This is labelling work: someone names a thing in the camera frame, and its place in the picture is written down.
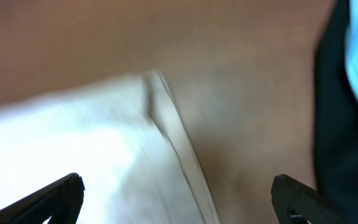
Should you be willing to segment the beige khaki shorts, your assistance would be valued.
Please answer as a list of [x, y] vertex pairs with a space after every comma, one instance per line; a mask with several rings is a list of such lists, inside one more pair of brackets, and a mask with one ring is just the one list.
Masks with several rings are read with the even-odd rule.
[[219, 221], [158, 70], [0, 106], [0, 209], [70, 173], [79, 223]]

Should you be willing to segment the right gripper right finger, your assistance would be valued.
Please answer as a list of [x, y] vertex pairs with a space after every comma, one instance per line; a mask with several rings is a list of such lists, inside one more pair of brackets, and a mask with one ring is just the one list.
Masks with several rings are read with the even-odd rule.
[[288, 175], [275, 176], [270, 193], [279, 224], [350, 223], [317, 191]]

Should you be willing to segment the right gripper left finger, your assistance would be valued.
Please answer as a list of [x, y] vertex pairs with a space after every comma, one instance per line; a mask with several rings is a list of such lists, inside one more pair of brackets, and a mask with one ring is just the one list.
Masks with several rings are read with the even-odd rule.
[[75, 224], [85, 186], [80, 175], [68, 174], [0, 210], [0, 224]]

